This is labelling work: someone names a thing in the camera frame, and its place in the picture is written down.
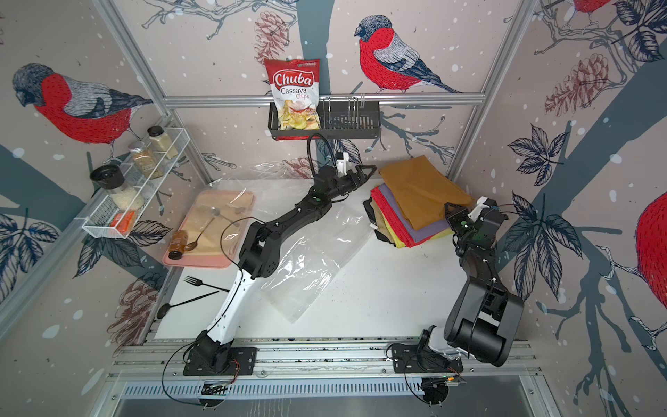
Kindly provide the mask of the red garment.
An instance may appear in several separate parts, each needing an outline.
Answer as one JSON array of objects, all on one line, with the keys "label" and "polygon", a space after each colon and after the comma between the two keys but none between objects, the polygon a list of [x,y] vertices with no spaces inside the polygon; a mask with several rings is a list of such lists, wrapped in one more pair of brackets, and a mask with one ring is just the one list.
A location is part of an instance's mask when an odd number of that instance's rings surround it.
[{"label": "red garment", "polygon": [[371,198],[378,205],[384,217],[387,229],[392,233],[402,247],[413,248],[419,244],[410,236],[398,215],[380,191],[380,187],[371,190]]}]

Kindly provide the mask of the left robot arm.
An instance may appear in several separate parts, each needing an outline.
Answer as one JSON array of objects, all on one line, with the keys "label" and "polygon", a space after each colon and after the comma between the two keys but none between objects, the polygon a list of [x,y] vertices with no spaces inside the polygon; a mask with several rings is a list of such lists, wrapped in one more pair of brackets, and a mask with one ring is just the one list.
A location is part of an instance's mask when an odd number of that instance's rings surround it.
[{"label": "left robot arm", "polygon": [[297,231],[319,221],[342,196],[359,189],[377,171],[375,165],[358,165],[342,177],[332,166],[314,175],[314,184],[294,208],[271,221],[253,222],[239,252],[230,295],[206,330],[188,349],[186,364],[206,375],[220,375],[231,362],[231,349],[248,297],[258,288],[260,278],[272,276],[281,260],[281,245]]}]

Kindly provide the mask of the yellow green garment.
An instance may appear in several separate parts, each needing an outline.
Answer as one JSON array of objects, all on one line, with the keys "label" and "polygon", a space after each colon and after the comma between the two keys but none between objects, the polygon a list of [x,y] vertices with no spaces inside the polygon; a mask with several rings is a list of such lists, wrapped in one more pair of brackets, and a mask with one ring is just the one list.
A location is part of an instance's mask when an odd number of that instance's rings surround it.
[{"label": "yellow green garment", "polygon": [[[386,225],[387,225],[387,228],[388,228],[389,232],[391,233],[392,237],[394,238],[394,241],[395,241],[395,245],[394,245],[394,246],[396,246],[396,248],[407,248],[406,243],[404,243],[403,241],[401,241],[401,238],[399,238],[399,236],[397,236],[397,235],[394,233],[394,230],[391,228],[391,225],[389,224],[387,218],[385,218],[385,215],[383,214],[383,212],[381,212],[381,213],[382,213],[382,215],[384,216],[385,223],[386,223]],[[437,240],[437,239],[444,238],[444,237],[446,237],[446,236],[451,236],[452,234],[453,234],[453,231],[451,231],[451,229],[446,229],[446,230],[443,230],[443,231],[441,231],[440,233],[438,233],[438,234],[436,234],[436,235],[433,235],[433,236],[431,236],[431,237],[425,239],[424,241],[418,243],[418,245],[420,245],[420,244],[422,244],[422,243],[425,243],[425,242],[427,242],[427,241],[429,241],[429,240]]]}]

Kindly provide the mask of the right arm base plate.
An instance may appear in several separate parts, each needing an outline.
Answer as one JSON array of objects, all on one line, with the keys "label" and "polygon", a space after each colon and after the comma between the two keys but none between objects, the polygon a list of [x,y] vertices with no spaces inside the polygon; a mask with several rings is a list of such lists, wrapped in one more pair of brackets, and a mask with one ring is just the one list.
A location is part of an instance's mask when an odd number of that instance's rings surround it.
[{"label": "right arm base plate", "polygon": [[385,351],[396,374],[455,374],[463,372],[463,363],[458,356],[447,356],[428,347],[393,343]]}]

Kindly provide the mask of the brown garment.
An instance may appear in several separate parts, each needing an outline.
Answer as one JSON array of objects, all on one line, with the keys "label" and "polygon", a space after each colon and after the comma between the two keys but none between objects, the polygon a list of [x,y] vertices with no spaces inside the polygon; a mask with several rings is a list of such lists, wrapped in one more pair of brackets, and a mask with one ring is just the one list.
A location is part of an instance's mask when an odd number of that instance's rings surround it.
[{"label": "brown garment", "polygon": [[466,207],[474,199],[451,182],[425,157],[406,159],[380,169],[402,215],[413,229],[423,229],[445,218],[445,204]]}]

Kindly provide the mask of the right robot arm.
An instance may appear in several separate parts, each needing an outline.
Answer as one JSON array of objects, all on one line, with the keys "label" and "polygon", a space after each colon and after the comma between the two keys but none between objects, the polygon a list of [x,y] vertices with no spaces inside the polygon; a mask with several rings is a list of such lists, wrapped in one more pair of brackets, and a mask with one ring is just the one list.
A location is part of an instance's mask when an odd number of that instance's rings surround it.
[{"label": "right robot arm", "polygon": [[485,197],[473,210],[454,203],[446,203],[444,209],[455,254],[467,274],[447,318],[444,339],[449,347],[500,367],[507,361],[524,311],[524,302],[505,287],[496,269],[496,234],[508,216]]}]

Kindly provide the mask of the clear plastic vacuum bag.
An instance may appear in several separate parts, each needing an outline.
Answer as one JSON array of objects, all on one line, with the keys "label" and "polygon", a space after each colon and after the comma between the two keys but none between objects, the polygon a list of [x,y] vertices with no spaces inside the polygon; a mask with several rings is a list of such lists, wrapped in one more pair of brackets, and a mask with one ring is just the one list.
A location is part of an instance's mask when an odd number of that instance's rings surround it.
[{"label": "clear plastic vacuum bag", "polygon": [[[218,190],[246,189],[255,194],[249,227],[253,222],[271,221],[288,213],[313,184],[309,173],[299,174],[286,163],[264,163],[256,167],[253,179],[221,178],[215,187]],[[370,180],[342,196],[319,221],[286,239],[281,245],[281,260],[274,274],[258,280],[263,296],[288,321],[298,321],[368,241],[371,228],[361,200],[376,184],[375,180]],[[232,276],[240,249],[241,246],[232,264],[223,269],[225,276]]]}]

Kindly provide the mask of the black trousers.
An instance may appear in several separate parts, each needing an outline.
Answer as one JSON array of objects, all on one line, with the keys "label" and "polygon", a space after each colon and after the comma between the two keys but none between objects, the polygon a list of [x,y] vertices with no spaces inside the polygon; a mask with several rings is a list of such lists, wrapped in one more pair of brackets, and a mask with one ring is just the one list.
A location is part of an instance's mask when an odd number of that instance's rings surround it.
[{"label": "black trousers", "polygon": [[372,201],[372,199],[368,198],[367,200],[362,202],[362,205],[363,205],[363,208],[366,211],[366,214],[368,216],[370,226],[375,233],[375,237],[376,237],[377,240],[379,240],[381,242],[392,243],[391,240],[386,235],[384,235],[382,232],[380,232],[379,227],[378,227],[377,222],[376,222],[374,209],[371,205],[371,201]]}]

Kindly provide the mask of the tan garment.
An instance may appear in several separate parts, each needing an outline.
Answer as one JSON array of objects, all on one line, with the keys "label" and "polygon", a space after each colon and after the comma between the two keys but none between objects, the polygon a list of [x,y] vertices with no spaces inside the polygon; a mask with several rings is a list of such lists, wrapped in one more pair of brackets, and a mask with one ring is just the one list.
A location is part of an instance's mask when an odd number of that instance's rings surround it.
[{"label": "tan garment", "polygon": [[394,238],[392,237],[391,233],[387,228],[384,216],[382,215],[380,208],[378,207],[377,203],[374,200],[371,200],[370,205],[373,209],[375,224],[378,228],[378,231],[380,232],[380,234],[385,236],[385,238],[387,238],[387,241],[389,241],[389,243],[394,245],[395,244]]}]

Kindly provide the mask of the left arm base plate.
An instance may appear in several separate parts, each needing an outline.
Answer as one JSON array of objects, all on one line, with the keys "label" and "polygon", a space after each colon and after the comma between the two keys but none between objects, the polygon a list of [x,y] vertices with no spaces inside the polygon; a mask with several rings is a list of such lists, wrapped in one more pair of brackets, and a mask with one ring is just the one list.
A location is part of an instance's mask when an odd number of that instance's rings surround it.
[{"label": "left arm base plate", "polygon": [[258,349],[255,347],[219,347],[206,350],[195,346],[186,356],[185,376],[252,375]]}]

